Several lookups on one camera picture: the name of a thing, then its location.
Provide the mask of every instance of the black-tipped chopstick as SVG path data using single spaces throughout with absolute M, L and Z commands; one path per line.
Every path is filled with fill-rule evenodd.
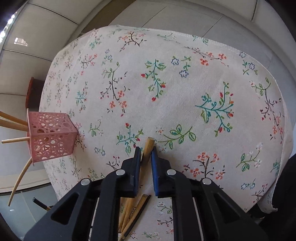
M 37 204 L 39 207 L 41 207 L 41 208 L 43 208 L 43 209 L 45 209 L 46 211 L 49 211 L 51 208 L 50 207 L 48 207 L 48 206 L 46 206 L 44 203 L 42 203 L 42 202 L 40 202 L 37 198 L 33 198 L 33 202 L 35 203 L 35 204 Z
M 137 220 L 139 219 L 141 213 L 143 212 L 144 208 L 146 207 L 149 199 L 150 199 L 151 195 L 146 195 L 143 194 L 136 209 L 135 212 L 133 213 L 133 215 L 135 215 L 136 217 L 133 218 L 133 215 L 130 218 L 130 221 L 127 223 L 126 227 L 124 228 L 123 232 L 124 235 L 121 235 L 119 238 L 119 241 L 124 240 L 127 235 L 129 234 L 129 232 L 132 230 L 132 228 L 134 227 L 134 225 L 136 224 Z

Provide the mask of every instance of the bright light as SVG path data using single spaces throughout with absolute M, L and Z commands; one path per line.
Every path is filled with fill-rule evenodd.
M 2 32 L 0 33 L 0 38 L 4 38 L 4 37 L 5 37 L 5 32 L 2 31 Z

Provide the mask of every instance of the tile grout line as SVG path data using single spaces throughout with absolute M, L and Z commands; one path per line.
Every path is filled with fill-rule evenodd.
M 164 10 L 165 8 L 166 8 L 167 6 L 165 6 L 163 9 L 161 9 L 158 13 L 156 13 L 151 19 L 153 19 L 157 14 L 159 14 L 162 10 Z
M 25 199 L 24 195 L 22 194 L 22 191 L 20 191 L 20 193 L 21 193 L 21 195 L 22 195 L 22 198 L 23 198 L 23 200 L 24 200 L 24 202 L 25 202 L 25 204 L 26 204 L 28 210 L 29 210 L 29 213 L 31 214 L 31 216 L 32 216 L 32 218 L 33 218 L 33 220 L 34 220 L 34 222 L 36 223 L 36 219 L 34 218 L 33 214 L 31 213 L 31 210 L 30 210 L 30 208 L 29 208 L 29 206 L 28 206 L 28 204 L 27 204 L 27 202 L 26 202 L 26 199 Z
M 221 18 L 223 18 L 223 16 Z M 217 22 L 219 22 L 221 20 L 221 18 Z M 217 22 L 212 27 L 214 27 L 217 24 Z M 210 31 L 212 29 L 212 27 L 208 31 Z M 202 38 L 208 33 L 208 31 L 202 36 Z

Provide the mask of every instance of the pink basket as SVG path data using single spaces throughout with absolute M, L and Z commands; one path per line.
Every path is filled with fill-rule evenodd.
M 33 163 L 72 154 L 78 131 L 66 113 L 28 112 L 27 118 Z

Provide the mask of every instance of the white fabric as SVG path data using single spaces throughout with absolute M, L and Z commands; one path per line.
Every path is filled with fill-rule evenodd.
M 72 155 L 44 161 L 58 199 L 82 178 L 120 168 L 154 137 L 176 170 L 211 178 L 245 211 L 267 194 L 261 208 L 271 212 L 272 185 L 292 151 L 287 109 L 266 68 L 177 32 L 109 26 L 85 34 L 57 54 L 40 111 L 68 113 L 79 131 Z M 154 196 L 151 170 L 146 177 L 140 193 L 152 198 L 130 236 L 173 240 L 171 201 Z

